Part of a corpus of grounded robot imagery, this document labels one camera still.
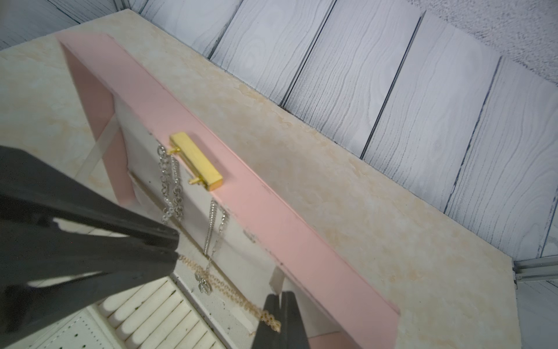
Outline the pink jewelry box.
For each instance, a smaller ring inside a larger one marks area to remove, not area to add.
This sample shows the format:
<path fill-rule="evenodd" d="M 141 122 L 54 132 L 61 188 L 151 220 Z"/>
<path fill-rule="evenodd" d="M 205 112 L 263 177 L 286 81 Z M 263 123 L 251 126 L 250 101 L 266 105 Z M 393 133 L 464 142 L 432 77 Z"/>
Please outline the pink jewelry box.
<path fill-rule="evenodd" d="M 393 348 L 399 312 L 104 33 L 1 57 L 1 147 L 179 234 L 170 275 L 55 322 L 40 348 L 251 348 L 296 295 L 310 348 Z"/>

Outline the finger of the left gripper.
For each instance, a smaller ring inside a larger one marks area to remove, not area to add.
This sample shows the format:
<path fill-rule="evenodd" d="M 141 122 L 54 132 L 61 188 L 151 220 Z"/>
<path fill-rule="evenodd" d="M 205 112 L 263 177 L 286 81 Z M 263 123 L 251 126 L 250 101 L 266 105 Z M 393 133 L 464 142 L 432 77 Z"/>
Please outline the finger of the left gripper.
<path fill-rule="evenodd" d="M 1 147 L 1 219 L 62 218 L 128 235 L 177 261 L 173 228 L 125 209 L 19 148 Z"/>
<path fill-rule="evenodd" d="M 178 242 L 179 234 L 169 227 L 109 237 L 1 222 L 1 346 L 170 275 Z"/>

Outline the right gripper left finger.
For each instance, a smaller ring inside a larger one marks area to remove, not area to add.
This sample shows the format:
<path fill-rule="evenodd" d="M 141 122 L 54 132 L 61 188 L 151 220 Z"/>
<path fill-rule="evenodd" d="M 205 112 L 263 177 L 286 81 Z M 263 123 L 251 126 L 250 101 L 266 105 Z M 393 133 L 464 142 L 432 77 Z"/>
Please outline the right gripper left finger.
<path fill-rule="evenodd" d="M 281 320 L 280 297 L 269 294 L 264 303 L 262 318 L 252 343 L 252 349 L 280 348 Z"/>

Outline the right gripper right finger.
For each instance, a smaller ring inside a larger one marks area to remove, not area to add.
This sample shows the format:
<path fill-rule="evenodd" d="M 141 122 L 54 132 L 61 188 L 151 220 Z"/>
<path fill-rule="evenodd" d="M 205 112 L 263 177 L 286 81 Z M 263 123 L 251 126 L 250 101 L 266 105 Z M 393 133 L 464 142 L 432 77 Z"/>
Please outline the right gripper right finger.
<path fill-rule="evenodd" d="M 281 339 L 280 347 L 287 349 L 310 349 L 309 341 L 302 321 L 296 295 L 283 292 L 281 295 Z"/>

